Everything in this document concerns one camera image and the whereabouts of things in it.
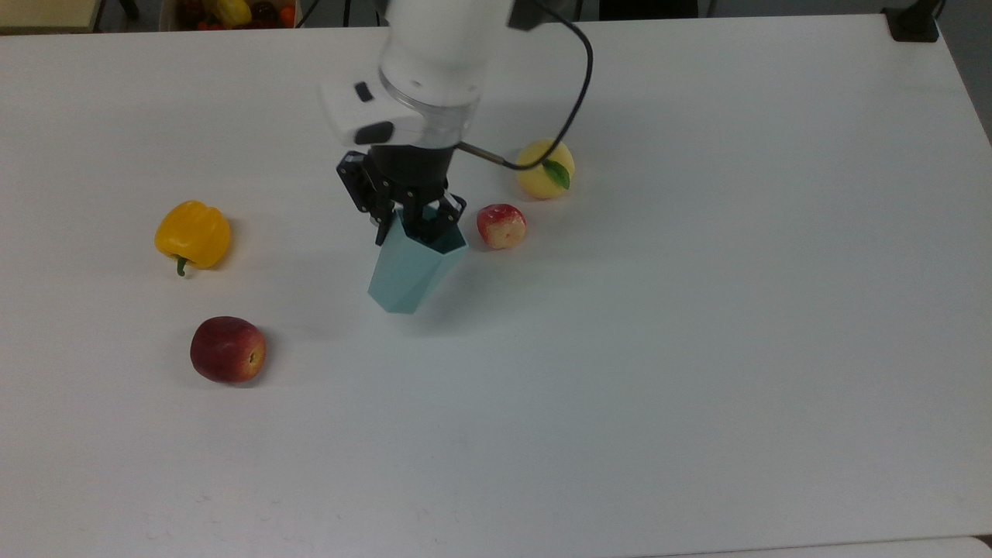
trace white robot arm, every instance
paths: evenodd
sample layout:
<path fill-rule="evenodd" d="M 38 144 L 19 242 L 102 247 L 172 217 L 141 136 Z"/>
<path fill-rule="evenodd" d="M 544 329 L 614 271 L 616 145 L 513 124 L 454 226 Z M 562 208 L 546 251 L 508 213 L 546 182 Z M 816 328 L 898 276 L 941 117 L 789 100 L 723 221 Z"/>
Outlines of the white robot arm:
<path fill-rule="evenodd" d="M 465 209 L 447 191 L 447 167 L 468 130 L 500 30 L 532 29 L 553 8 L 545 0 L 387 4 L 389 37 L 379 66 L 331 76 L 320 97 L 341 143 L 370 146 L 368 154 L 348 152 L 337 170 L 355 206 L 378 225 L 376 244 L 400 206 L 407 235 L 431 246 Z"/>
<path fill-rule="evenodd" d="M 443 149 L 468 128 L 500 30 L 533 28 L 530 0 L 395 0 L 376 69 L 320 86 L 331 128 L 345 145 Z"/>

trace small red apple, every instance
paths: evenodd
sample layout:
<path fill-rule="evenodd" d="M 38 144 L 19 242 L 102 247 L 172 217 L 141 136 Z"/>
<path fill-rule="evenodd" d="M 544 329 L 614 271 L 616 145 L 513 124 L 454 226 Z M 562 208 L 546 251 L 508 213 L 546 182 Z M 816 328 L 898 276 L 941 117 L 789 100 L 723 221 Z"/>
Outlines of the small red apple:
<path fill-rule="evenodd" d="M 210 318 L 196 328 L 189 359 L 206 379 L 242 383 L 255 377 L 265 363 L 265 336 L 240 318 Z"/>
<path fill-rule="evenodd" d="M 496 250 L 516 246 L 527 234 L 524 214 L 509 204 L 495 204 L 480 209 L 475 224 L 486 245 Z"/>

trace table surface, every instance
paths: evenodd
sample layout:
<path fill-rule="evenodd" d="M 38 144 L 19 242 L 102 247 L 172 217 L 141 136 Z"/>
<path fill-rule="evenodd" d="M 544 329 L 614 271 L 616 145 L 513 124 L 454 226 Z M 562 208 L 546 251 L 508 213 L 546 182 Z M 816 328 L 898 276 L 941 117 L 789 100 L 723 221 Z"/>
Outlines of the table surface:
<path fill-rule="evenodd" d="M 0 33 L 88 33 L 99 0 L 0 0 Z"/>
<path fill-rule="evenodd" d="M 992 550 L 975 538 L 947 538 L 838 544 L 775 550 L 721 552 L 719 558 L 989 558 Z"/>
<path fill-rule="evenodd" d="M 413 316 L 316 85 L 385 29 L 0 38 L 0 554 L 612 557 L 992 530 L 990 149 L 881 16 L 599 23 L 569 193 L 458 154 L 472 250 Z M 558 129 L 508 31 L 468 139 Z M 187 199 L 223 265 L 156 252 Z M 251 388 L 193 331 L 269 338 Z"/>

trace black wire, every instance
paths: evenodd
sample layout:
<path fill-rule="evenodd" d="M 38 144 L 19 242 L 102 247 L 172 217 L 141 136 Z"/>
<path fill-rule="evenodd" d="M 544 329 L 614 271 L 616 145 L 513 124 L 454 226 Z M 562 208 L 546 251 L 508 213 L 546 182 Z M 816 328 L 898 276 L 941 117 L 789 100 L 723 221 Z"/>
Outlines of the black wire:
<path fill-rule="evenodd" d="M 297 23 L 297 29 L 299 29 L 300 27 L 302 27 L 304 25 L 304 22 L 307 20 L 307 18 L 310 16 L 310 14 L 313 13 L 313 8 L 316 8 L 316 5 L 319 4 L 319 3 L 320 3 L 320 0 L 313 0 L 313 3 L 310 4 L 310 8 L 304 12 L 304 16 L 301 17 L 300 18 L 300 22 Z"/>
<path fill-rule="evenodd" d="M 555 18 L 556 20 L 564 24 L 566 27 L 568 27 L 568 29 L 573 33 L 575 33 L 575 35 L 578 36 L 578 38 L 582 41 L 582 45 L 585 47 L 585 79 L 582 81 L 582 89 L 580 89 L 578 92 L 578 98 L 575 100 L 575 105 L 572 106 L 571 112 L 568 114 L 568 118 L 565 119 L 564 126 L 561 127 L 561 131 L 558 133 L 558 137 L 556 137 L 555 141 L 552 142 L 552 145 L 548 148 L 548 151 L 546 151 L 544 155 L 539 157 L 537 161 L 527 165 L 517 165 L 501 157 L 496 157 L 496 158 L 486 157 L 485 155 L 480 154 L 480 152 L 482 152 L 483 150 L 480 150 L 479 148 L 467 144 L 465 142 L 461 142 L 456 146 L 461 150 L 472 153 L 473 155 L 481 156 L 484 159 L 493 161 L 494 163 L 498 163 L 499 165 L 502 165 L 507 169 L 512 169 L 514 171 L 529 171 L 537 167 L 538 165 L 544 163 L 548 159 L 548 157 L 555 150 L 555 148 L 558 147 L 558 144 L 561 143 L 561 138 L 564 137 L 564 134 L 568 131 L 568 128 L 571 127 L 571 122 L 572 120 L 575 119 L 575 114 L 578 113 L 579 107 L 582 106 L 582 100 L 585 98 L 585 93 L 589 90 L 589 82 L 592 80 L 592 45 L 589 43 L 589 39 L 585 36 L 584 33 L 582 33 L 580 29 L 575 27 L 569 20 L 565 19 L 561 14 L 553 10 L 551 6 L 546 4 L 543 0 L 531 0 L 531 1 L 537 4 L 539 8 L 544 10 L 553 18 Z"/>

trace floor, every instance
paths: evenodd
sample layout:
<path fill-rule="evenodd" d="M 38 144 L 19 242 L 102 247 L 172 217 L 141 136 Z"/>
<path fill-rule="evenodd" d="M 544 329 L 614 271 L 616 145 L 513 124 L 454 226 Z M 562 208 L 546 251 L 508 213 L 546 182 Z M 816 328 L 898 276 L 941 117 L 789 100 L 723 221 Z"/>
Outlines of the floor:
<path fill-rule="evenodd" d="M 307 20 L 307 27 L 342 26 L 345 0 L 318 0 Z M 596 20 L 599 0 L 568 0 L 566 14 L 574 13 L 581 2 L 580 20 Z M 712 17 L 747 17 L 776 15 L 878 13 L 883 6 L 903 7 L 910 0 L 698 0 L 699 13 Z M 159 29 L 162 0 L 136 0 L 141 18 L 129 22 L 118 0 L 106 0 L 99 23 L 104 32 L 152 32 Z M 303 9 L 311 0 L 301 0 Z M 370 0 L 352 3 L 349 23 L 352 26 L 375 25 L 375 11 Z M 940 28 L 957 63 L 964 84 L 971 95 L 985 133 L 992 141 L 992 1 L 947 0 L 940 16 Z"/>

